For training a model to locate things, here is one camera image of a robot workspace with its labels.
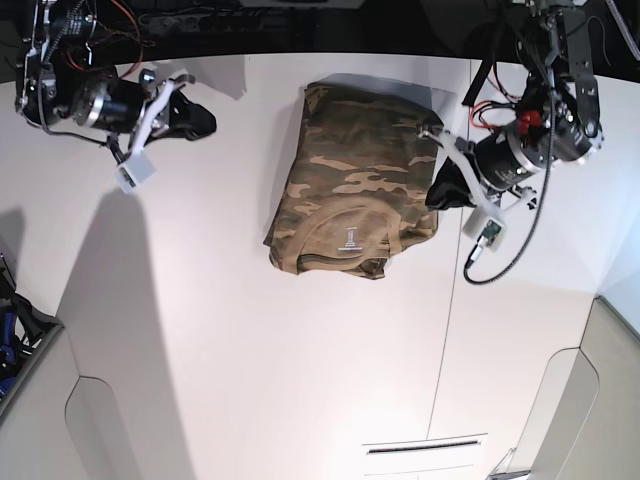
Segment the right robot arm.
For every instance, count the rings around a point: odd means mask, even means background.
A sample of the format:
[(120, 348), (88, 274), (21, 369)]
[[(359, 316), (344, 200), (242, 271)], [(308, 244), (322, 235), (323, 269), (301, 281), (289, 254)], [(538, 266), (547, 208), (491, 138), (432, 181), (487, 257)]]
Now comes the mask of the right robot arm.
[(156, 44), (144, 18), (154, 8), (133, 1), (28, 1), (25, 8), (15, 110), (31, 127), (118, 148), (121, 136), (141, 131), (166, 89), (168, 100), (152, 114), (144, 145), (216, 132), (216, 117), (183, 92), (193, 75), (162, 78), (144, 67), (147, 49)]

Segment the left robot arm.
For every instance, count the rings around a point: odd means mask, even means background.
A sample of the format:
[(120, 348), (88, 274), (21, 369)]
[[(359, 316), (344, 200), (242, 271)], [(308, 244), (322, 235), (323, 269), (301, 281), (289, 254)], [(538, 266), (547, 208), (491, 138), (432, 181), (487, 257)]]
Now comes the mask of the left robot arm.
[[(604, 140), (589, 25), (578, 1), (499, 1), (490, 49), (462, 101), (481, 141), (456, 139), (470, 172), (449, 153), (430, 187), (432, 210), (478, 206), (505, 192), (522, 197), (521, 183), (555, 162), (578, 162)], [(499, 79), (498, 52), (506, 38), (526, 69), (524, 90), (512, 95)]]

